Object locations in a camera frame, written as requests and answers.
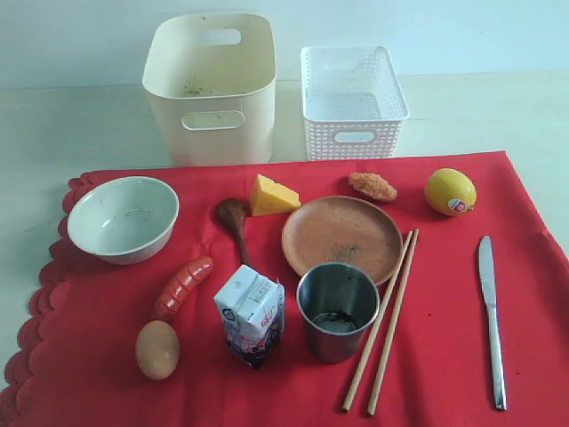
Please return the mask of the yellow cheese wedge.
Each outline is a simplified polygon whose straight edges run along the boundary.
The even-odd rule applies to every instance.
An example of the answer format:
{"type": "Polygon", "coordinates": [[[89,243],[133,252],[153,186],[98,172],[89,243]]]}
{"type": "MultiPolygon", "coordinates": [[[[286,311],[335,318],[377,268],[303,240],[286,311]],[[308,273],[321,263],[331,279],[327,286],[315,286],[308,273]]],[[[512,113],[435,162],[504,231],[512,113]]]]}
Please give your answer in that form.
{"type": "Polygon", "coordinates": [[[299,194],[288,187],[258,174],[249,196],[252,216],[290,213],[301,206],[299,194]]]}

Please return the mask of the fried breaded nugget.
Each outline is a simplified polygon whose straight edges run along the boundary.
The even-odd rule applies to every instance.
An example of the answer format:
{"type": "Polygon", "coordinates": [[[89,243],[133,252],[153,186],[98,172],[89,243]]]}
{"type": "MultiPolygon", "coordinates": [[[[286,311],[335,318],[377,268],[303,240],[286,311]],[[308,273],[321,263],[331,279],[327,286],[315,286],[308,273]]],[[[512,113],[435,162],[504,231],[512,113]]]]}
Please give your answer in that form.
{"type": "Polygon", "coordinates": [[[377,173],[351,173],[348,182],[355,191],[380,202],[397,198],[397,189],[377,173]]]}

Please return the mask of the yellow lemon with sticker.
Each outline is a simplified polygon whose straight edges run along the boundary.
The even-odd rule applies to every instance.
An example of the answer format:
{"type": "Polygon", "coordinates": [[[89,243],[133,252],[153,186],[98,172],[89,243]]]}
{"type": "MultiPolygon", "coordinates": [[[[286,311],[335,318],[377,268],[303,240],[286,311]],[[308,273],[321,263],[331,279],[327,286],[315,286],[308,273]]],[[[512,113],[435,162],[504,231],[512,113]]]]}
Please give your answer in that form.
{"type": "Polygon", "coordinates": [[[466,174],[452,168],[441,168],[429,176],[424,196],[435,211],[457,216],[474,210],[477,189],[466,174]]]}

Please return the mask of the brown egg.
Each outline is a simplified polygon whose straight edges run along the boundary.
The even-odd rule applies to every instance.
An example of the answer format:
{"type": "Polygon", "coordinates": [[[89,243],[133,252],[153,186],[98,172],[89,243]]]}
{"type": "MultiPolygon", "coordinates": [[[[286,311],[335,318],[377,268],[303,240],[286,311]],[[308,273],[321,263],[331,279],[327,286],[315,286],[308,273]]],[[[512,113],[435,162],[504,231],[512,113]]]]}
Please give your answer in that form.
{"type": "Polygon", "coordinates": [[[146,377],[164,380],[173,373],[180,359],[178,335],[168,323],[152,320],[138,333],[135,356],[146,377]]]}

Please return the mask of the dark wooden spoon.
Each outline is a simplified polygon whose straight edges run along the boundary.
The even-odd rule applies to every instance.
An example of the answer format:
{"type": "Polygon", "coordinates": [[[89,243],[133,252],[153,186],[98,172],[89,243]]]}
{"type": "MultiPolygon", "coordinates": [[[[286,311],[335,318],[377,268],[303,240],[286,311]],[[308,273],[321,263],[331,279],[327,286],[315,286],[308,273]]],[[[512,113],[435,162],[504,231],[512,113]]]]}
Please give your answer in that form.
{"type": "Polygon", "coordinates": [[[241,263],[252,267],[252,262],[244,240],[244,222],[248,216],[248,207],[243,199],[226,198],[216,206],[219,221],[235,239],[241,263]]]}

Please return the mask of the brown wooden plate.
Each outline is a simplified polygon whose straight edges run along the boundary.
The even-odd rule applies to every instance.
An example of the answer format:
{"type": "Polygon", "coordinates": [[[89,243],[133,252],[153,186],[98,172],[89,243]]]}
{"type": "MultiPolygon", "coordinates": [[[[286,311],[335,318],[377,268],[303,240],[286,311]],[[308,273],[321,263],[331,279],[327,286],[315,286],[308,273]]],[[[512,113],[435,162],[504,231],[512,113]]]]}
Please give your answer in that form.
{"type": "Polygon", "coordinates": [[[291,213],[282,230],[284,257],[300,276],[321,263],[345,262],[380,285],[393,275],[403,245],[394,220],[356,197],[314,199],[291,213]]]}

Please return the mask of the small milk carton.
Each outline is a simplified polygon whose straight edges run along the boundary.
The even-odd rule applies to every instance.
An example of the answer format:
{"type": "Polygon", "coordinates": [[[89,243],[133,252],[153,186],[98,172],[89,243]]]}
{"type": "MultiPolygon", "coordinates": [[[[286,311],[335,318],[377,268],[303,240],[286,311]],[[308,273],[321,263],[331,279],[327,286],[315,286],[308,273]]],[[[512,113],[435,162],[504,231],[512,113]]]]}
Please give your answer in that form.
{"type": "Polygon", "coordinates": [[[285,288],[243,264],[214,296],[227,347],[259,368],[285,330],[285,288]]]}

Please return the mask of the stainless steel cup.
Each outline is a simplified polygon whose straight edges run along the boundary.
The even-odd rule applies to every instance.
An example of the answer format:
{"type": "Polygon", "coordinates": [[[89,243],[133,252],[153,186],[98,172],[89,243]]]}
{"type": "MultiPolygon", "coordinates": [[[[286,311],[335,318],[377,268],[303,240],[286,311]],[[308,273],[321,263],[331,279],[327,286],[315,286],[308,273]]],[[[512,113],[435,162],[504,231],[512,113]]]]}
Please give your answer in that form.
{"type": "Polygon", "coordinates": [[[297,286],[296,300],[310,350],[331,364],[357,352],[381,305],[373,280],[345,262],[321,263],[309,270],[297,286]]]}

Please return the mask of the red toy sausage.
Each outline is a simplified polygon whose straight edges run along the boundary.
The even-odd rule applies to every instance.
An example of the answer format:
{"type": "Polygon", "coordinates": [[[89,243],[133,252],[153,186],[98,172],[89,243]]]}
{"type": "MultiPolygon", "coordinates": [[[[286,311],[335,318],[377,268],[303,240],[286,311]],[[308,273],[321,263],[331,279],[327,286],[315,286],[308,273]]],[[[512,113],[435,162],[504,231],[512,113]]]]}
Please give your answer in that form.
{"type": "Polygon", "coordinates": [[[151,317],[170,322],[189,294],[209,276],[212,267],[210,256],[201,256],[184,264],[156,298],[151,317]]]}

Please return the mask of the white perforated plastic basket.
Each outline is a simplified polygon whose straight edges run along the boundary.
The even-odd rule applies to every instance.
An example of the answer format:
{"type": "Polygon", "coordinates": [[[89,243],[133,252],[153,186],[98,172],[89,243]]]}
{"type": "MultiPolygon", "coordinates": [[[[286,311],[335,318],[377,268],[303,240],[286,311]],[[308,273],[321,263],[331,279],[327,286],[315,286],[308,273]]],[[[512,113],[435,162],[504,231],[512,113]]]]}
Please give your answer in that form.
{"type": "Polygon", "coordinates": [[[302,48],[301,99],[310,160],[390,157],[409,117],[379,45],[302,48]]]}

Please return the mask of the cream plastic bin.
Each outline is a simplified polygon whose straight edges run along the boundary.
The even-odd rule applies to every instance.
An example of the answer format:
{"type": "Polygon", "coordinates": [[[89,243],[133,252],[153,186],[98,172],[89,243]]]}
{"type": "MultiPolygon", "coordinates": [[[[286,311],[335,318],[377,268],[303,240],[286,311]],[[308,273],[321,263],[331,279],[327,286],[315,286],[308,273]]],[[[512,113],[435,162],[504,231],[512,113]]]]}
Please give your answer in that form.
{"type": "Polygon", "coordinates": [[[266,18],[227,12],[163,22],[148,50],[142,86],[174,164],[271,159],[276,53],[266,18]]]}

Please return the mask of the white ceramic bowl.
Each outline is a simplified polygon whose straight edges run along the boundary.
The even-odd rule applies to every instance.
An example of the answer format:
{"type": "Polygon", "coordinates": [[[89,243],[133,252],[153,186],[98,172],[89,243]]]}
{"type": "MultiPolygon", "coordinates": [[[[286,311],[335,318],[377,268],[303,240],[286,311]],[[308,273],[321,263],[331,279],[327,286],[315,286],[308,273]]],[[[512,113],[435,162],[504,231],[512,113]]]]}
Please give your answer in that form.
{"type": "Polygon", "coordinates": [[[128,176],[88,191],[71,209],[67,231],[80,250],[115,265],[143,262],[168,243],[180,201],[166,182],[128,176]]]}

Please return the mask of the red scalloped tablecloth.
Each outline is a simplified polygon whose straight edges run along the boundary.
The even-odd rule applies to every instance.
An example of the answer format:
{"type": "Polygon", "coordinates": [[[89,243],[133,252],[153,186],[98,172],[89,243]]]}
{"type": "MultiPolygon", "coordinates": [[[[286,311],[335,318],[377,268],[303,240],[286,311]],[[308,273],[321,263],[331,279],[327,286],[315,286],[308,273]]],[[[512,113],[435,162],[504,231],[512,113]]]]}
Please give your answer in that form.
{"type": "Polygon", "coordinates": [[[503,152],[228,167],[154,169],[180,198],[171,240],[156,256],[112,266],[68,238],[32,297],[21,350],[5,369],[4,426],[565,426],[568,423],[568,261],[503,152]],[[424,196],[429,176],[452,168],[477,189],[474,210],[446,216],[424,196]],[[266,363],[249,368],[226,347],[213,297],[238,265],[214,219],[227,197],[246,197],[264,174],[303,200],[349,194],[347,175],[376,172],[398,189],[385,210],[419,229],[389,363],[374,416],[365,413],[370,359],[354,405],[341,403],[357,364],[320,363],[295,301],[298,283],[281,250],[284,215],[252,218],[254,266],[287,289],[286,327],[266,363]],[[495,408],[488,318],[477,266],[493,245],[507,410],[495,408]],[[164,380],[139,369],[135,343],[166,283],[187,262],[213,260],[209,276],[168,323],[180,359],[164,380]]]}

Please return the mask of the wooden chopstick left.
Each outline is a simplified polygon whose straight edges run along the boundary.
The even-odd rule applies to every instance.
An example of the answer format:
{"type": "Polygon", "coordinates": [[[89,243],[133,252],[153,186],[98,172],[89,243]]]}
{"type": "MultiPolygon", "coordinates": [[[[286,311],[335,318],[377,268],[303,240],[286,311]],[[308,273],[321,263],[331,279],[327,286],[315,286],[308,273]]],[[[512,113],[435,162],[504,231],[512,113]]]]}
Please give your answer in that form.
{"type": "Polygon", "coordinates": [[[399,262],[396,266],[396,270],[393,273],[393,275],[391,276],[389,283],[387,285],[387,288],[385,290],[385,293],[381,299],[381,304],[379,307],[379,312],[378,312],[377,318],[373,321],[372,327],[370,329],[370,333],[367,337],[367,340],[365,342],[365,346],[363,348],[359,362],[357,364],[356,371],[353,374],[352,381],[350,383],[348,392],[347,392],[346,397],[343,401],[343,404],[341,407],[343,412],[348,412],[351,409],[351,406],[353,404],[355,396],[357,395],[357,389],[358,389],[359,384],[362,380],[367,361],[368,361],[370,354],[372,352],[375,339],[376,339],[377,334],[378,334],[379,329],[380,329],[381,321],[382,321],[383,316],[385,314],[385,311],[387,309],[390,296],[391,296],[391,294],[395,288],[395,284],[397,282],[397,276],[398,276],[399,271],[402,267],[403,260],[405,258],[405,255],[406,255],[408,246],[411,242],[412,236],[413,236],[413,231],[410,230],[408,232],[406,239],[405,239],[405,242],[404,242],[403,255],[402,255],[401,259],[399,260],[399,262]]]}

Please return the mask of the wooden chopstick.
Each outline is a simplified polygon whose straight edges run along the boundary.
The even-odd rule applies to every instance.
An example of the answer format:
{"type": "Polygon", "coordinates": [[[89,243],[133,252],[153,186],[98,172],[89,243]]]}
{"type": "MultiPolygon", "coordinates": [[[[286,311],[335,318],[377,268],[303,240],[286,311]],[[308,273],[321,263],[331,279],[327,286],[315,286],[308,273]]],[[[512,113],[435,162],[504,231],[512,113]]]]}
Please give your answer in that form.
{"type": "Polygon", "coordinates": [[[376,339],[377,334],[378,334],[379,329],[380,329],[381,321],[382,321],[383,316],[385,314],[385,311],[387,309],[390,296],[391,296],[391,294],[395,288],[395,284],[397,282],[397,276],[398,276],[399,271],[402,267],[403,260],[405,258],[405,255],[406,255],[408,246],[411,242],[412,236],[413,236],[413,231],[410,230],[408,232],[406,239],[405,239],[405,242],[404,242],[403,255],[402,255],[401,259],[399,260],[399,262],[396,266],[396,270],[393,273],[393,275],[391,276],[389,283],[387,285],[387,288],[385,290],[385,293],[381,299],[381,304],[379,307],[379,312],[378,312],[377,318],[373,321],[372,327],[370,329],[370,333],[367,337],[367,340],[365,342],[365,346],[363,348],[359,362],[357,364],[356,371],[353,374],[352,381],[350,383],[348,392],[347,392],[346,397],[343,401],[343,404],[341,407],[343,412],[348,412],[351,409],[351,406],[353,404],[355,396],[357,395],[357,389],[358,389],[359,384],[362,380],[367,361],[368,361],[370,354],[372,352],[375,339],[376,339]]]}
{"type": "Polygon", "coordinates": [[[415,247],[417,245],[417,240],[420,234],[419,229],[415,229],[412,232],[411,241],[408,246],[406,258],[405,258],[405,265],[403,267],[403,273],[400,278],[399,288],[397,290],[397,296],[395,299],[395,304],[391,313],[391,318],[389,321],[389,327],[386,333],[385,343],[383,345],[383,349],[381,352],[380,362],[377,368],[376,376],[373,382],[373,389],[370,394],[370,398],[368,401],[366,413],[369,416],[373,416],[376,412],[379,396],[381,394],[381,386],[383,383],[384,375],[387,369],[387,364],[389,361],[389,354],[391,351],[391,346],[394,340],[395,332],[397,329],[397,322],[399,318],[399,314],[403,305],[403,300],[405,296],[405,289],[408,281],[408,277],[410,274],[410,269],[413,263],[413,257],[415,252],[415,247]]]}

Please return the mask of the stainless steel table knife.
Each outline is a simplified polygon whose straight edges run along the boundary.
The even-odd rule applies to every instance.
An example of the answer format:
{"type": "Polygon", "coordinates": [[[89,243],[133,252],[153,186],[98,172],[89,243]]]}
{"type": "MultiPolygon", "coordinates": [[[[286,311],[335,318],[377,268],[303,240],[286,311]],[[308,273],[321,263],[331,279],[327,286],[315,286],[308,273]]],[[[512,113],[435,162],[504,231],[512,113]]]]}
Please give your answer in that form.
{"type": "Polygon", "coordinates": [[[507,392],[502,359],[501,335],[497,311],[493,245],[489,236],[480,239],[477,249],[477,266],[482,295],[488,318],[493,401],[496,409],[507,410],[507,392]]]}

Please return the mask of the wooden chopstick right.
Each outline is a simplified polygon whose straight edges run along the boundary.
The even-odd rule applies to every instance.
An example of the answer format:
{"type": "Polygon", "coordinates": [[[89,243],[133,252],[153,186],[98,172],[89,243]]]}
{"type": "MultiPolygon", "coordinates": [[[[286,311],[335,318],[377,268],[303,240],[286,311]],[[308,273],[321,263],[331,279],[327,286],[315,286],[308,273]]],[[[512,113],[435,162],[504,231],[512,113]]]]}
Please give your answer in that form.
{"type": "Polygon", "coordinates": [[[384,375],[387,369],[387,364],[389,361],[389,354],[391,351],[391,346],[394,340],[395,332],[397,329],[397,322],[399,318],[399,314],[403,305],[403,300],[405,296],[405,289],[408,281],[408,277],[410,274],[410,269],[413,263],[413,257],[415,252],[415,247],[417,245],[417,240],[420,234],[419,229],[415,229],[412,232],[411,241],[408,246],[406,258],[405,258],[405,265],[403,267],[403,273],[400,278],[399,288],[397,290],[397,296],[395,299],[395,304],[391,313],[391,318],[389,321],[389,327],[386,333],[385,343],[383,345],[383,349],[381,352],[380,362],[377,368],[376,376],[373,382],[373,389],[370,394],[370,398],[368,401],[366,413],[369,416],[373,416],[376,412],[379,396],[381,394],[381,386],[383,383],[384,375]]]}

